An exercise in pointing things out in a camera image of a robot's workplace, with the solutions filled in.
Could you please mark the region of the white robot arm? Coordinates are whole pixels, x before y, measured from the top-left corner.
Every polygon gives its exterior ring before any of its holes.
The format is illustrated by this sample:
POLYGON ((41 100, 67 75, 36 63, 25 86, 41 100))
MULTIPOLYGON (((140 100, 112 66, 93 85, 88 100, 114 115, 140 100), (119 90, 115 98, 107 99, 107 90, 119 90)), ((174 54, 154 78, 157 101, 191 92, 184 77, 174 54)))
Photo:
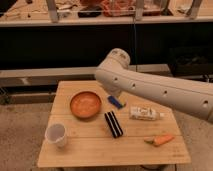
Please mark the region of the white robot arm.
POLYGON ((111 95, 126 91, 213 124, 213 83, 139 73, 129 64, 129 54, 114 48, 96 68, 95 79, 111 95))

